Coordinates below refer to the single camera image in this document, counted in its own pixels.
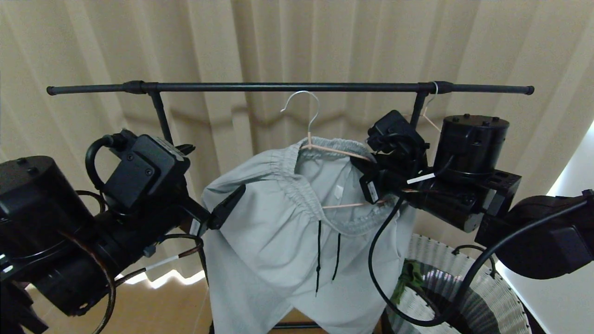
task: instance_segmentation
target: pink hanger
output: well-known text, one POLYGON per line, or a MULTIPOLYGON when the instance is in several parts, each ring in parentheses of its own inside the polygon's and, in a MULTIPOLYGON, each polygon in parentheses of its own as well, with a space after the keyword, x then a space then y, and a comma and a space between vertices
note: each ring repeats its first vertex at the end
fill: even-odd
MULTIPOLYGON (((314 145, 311 143, 311 124, 315 121, 315 119, 318 117, 318 115, 320 114, 320 100, 318 99, 318 97, 307 91, 307 90, 300 90, 298 92, 294 92, 293 94, 291 94, 291 96, 289 96, 289 98, 287 99, 287 103, 285 103, 285 107, 283 109, 280 110, 280 112, 283 112, 287 109, 287 107, 289 106, 289 102, 291 101, 291 99, 297 95, 297 94, 301 94, 301 93, 308 93, 309 95, 313 96, 314 99, 317 101, 318 103, 318 110, 316 111, 314 117, 311 119, 311 121, 309 121, 309 125, 307 126, 307 144, 303 145, 300 150, 304 150, 304 149, 318 149, 318 150, 322 150, 322 151, 328 151, 328 152, 335 152, 335 153, 341 153, 344 155, 348 155, 348 156, 353 156, 353 157, 358 157, 360 159, 365 159, 367 161, 371 161, 368 157, 365 156, 361 156, 358 154, 354 154, 351 152, 346 152, 346 151, 341 151, 341 150, 335 150, 335 149, 331 149, 329 147, 324 147, 324 146, 320 146, 320 145, 314 145)), ((380 200, 377 201, 377 203, 383 203, 385 202, 384 200, 380 200)), ((343 204, 343 205, 332 205, 332 206, 323 206, 322 209, 337 209, 340 207, 353 207, 353 206, 363 206, 363 205, 367 205, 367 204, 371 204, 371 203, 354 203, 354 204, 343 204)))

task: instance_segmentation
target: curtain fold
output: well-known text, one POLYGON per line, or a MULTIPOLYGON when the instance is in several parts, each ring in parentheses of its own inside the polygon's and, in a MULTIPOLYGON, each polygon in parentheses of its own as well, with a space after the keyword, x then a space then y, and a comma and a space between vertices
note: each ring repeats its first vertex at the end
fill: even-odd
MULTIPOLYGON (((76 189, 88 145, 128 128, 160 135, 150 99, 125 93, 50 97, 46 86, 144 81, 338 81, 534 85, 531 96, 439 95, 427 115, 510 121, 498 167, 523 176, 517 198, 545 194, 594 119, 594 2, 42 1, 0 2, 0 159, 49 155, 76 189)), ((176 144, 190 143, 189 193, 252 155, 307 134, 315 103, 288 93, 164 93, 176 144)), ((410 93, 317 93, 321 137, 365 140, 410 93)), ((423 119, 419 132, 437 146, 423 119)), ((106 178, 117 164, 100 152, 106 178)), ((473 235, 419 215, 416 231, 450 245, 473 235)), ((192 246, 168 241, 158 261, 192 246)), ((188 277, 192 256, 171 269, 188 277)))

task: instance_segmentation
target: green cloth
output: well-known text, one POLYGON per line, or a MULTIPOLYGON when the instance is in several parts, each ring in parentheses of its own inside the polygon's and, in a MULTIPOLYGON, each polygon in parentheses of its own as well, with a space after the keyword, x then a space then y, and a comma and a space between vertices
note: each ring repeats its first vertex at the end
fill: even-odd
POLYGON ((398 284, 394 293, 390 298, 390 301, 398 305, 400 303, 400 297, 405 292, 405 287, 415 286, 421 288, 423 286, 423 274, 421 273, 421 265, 414 260, 405 259, 402 266, 402 273, 398 278, 398 284))

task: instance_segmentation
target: brown floor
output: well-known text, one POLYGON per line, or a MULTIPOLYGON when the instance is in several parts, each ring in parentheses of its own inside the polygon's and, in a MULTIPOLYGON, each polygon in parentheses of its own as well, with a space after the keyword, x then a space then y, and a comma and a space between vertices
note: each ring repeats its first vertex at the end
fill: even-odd
MULTIPOLYGON (((28 289, 34 300, 33 308, 49 326, 44 334, 91 334, 99 324, 107 298, 94 306, 85 316, 67 317, 36 289, 28 289)), ((158 289, 146 282, 123 284, 118 288, 113 316, 102 333, 143 334, 207 334, 212 321, 208 287, 205 280, 182 285, 170 279, 158 289)), ((283 320, 309 321, 297 311, 283 320)), ((321 334, 321 329, 274 330, 274 334, 321 334)))

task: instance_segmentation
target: plastic bag liner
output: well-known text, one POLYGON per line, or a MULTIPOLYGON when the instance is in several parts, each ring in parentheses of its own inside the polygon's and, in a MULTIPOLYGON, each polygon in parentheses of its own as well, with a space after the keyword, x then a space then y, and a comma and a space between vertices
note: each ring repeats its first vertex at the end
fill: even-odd
MULTIPOLYGON (((418 234, 413 234, 409 244, 407 259, 421 265, 422 288, 440 310, 454 299, 475 260, 462 253, 453 254, 453 250, 418 234)), ((483 265, 470 285, 460 312, 438 326, 413 325, 386 307, 392 331, 395 334, 531 334, 522 303, 499 274, 493 278, 491 273, 491 268, 483 265)), ((433 309, 410 288, 405 289, 398 309, 419 320, 434 318, 433 309)))

